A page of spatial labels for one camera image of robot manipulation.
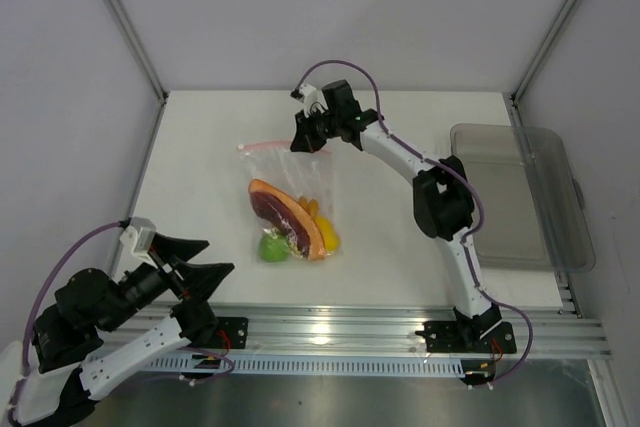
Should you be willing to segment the clear zip top bag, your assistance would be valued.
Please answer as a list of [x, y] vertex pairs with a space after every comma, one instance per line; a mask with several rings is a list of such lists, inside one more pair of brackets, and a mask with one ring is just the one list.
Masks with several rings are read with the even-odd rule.
[[336, 255], [342, 240], [334, 220], [331, 152], [294, 152], [288, 141], [240, 144], [237, 151], [260, 226], [258, 259], [319, 262]]

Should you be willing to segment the red toy meat slice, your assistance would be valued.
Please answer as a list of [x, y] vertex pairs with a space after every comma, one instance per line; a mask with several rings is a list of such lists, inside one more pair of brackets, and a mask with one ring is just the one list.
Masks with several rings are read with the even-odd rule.
[[311, 261], [326, 257], [315, 221], [293, 197], [260, 179], [249, 182], [248, 193], [256, 216], [292, 241], [296, 253]]

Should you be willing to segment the green toy lime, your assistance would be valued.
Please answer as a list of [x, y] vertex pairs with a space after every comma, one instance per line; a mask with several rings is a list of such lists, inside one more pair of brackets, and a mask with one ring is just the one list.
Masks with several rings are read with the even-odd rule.
[[283, 262], [290, 256], [289, 244], [284, 237], [265, 234], [258, 244], [258, 256], [268, 263]]

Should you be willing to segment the yellow toy mango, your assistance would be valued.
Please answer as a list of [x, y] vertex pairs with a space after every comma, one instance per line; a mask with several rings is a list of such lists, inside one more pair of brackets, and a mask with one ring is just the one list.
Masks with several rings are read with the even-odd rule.
[[321, 233], [326, 251], [329, 254], [338, 251], [341, 246], [341, 238], [334, 229], [331, 221], [323, 216], [317, 216], [315, 223]]

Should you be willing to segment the orange toy food piece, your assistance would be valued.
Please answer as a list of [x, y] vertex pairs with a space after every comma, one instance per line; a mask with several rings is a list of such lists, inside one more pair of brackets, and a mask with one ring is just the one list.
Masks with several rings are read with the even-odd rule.
[[319, 203], [316, 199], [307, 199], [306, 197], [301, 196], [298, 199], [298, 203], [311, 217], [316, 217], [319, 214]]

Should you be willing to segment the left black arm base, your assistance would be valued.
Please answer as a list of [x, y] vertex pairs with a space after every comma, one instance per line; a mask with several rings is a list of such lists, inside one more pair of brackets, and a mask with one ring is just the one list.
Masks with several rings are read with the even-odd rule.
[[244, 350], [249, 333], [249, 319], [217, 316], [205, 303], [180, 304], [171, 310], [179, 326], [179, 335], [187, 338], [189, 347], [221, 350]]

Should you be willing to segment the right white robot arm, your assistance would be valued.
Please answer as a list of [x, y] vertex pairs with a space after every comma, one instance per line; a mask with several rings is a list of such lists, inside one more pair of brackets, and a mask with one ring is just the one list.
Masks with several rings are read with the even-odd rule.
[[455, 156], [438, 160], [402, 141], [379, 109], [361, 108], [345, 80], [321, 89], [300, 83], [290, 96], [303, 105], [295, 115], [292, 151], [314, 153], [339, 138], [381, 160], [411, 185], [414, 220], [436, 242], [448, 271], [458, 342], [472, 351], [489, 343], [502, 317], [484, 289], [473, 243], [474, 190], [461, 161]]

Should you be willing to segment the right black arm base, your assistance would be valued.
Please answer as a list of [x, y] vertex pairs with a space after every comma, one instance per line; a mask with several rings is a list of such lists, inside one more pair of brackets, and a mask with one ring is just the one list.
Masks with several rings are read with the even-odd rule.
[[499, 307], [492, 303], [481, 315], [467, 317], [453, 309], [454, 320], [431, 320], [422, 324], [415, 335], [421, 337], [429, 353], [490, 354], [517, 352], [515, 334], [502, 318]]

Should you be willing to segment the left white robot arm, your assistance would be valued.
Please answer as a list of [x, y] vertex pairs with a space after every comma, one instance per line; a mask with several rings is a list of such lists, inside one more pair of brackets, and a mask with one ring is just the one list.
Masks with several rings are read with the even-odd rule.
[[[12, 425], [72, 426], [152, 361], [215, 339], [219, 320], [209, 299], [233, 264], [195, 264], [208, 241], [167, 237], [151, 227], [129, 226], [120, 242], [138, 260], [136, 269], [119, 281], [80, 270], [33, 319], [23, 376], [8, 406]], [[103, 333], [115, 332], [165, 292], [177, 300], [168, 314], [123, 346], [98, 353]]]

